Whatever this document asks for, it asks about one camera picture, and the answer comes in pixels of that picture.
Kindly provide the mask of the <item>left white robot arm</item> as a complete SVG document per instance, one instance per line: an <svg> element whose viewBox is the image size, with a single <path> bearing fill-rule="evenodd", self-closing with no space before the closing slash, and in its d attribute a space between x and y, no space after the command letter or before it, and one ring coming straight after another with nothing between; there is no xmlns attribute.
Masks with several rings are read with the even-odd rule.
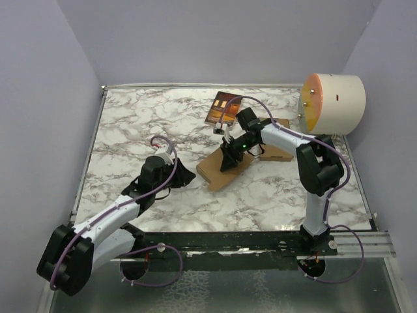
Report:
<svg viewBox="0 0 417 313"><path fill-rule="evenodd" d="M194 179L195 173L186 169L179 158L170 164L160 156L146 158L139 176L109 207L81 224L54 229L37 274L50 283L53 291L77 294L92 272L110 259L122 254L134 258L143 252L143 240L123 229L123 225L149 209L159 191L185 187Z"/></svg>

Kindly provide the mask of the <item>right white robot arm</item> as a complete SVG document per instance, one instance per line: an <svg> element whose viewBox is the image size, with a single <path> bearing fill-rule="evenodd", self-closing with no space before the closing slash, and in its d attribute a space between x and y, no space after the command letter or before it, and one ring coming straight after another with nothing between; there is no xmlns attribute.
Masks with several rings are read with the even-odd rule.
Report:
<svg viewBox="0 0 417 313"><path fill-rule="evenodd" d="M332 140L327 135L315 137L293 131L275 119L260 119L251 108L238 113L237 121L244 131L237 138L229 134L228 126L217 123L214 127L214 133L223 135L220 171L237 168L243 162L244 154L257 145L270 145L293 155L297 161L300 182L307 192L299 247L303 253L314 255L329 238L330 197L345 174Z"/></svg>

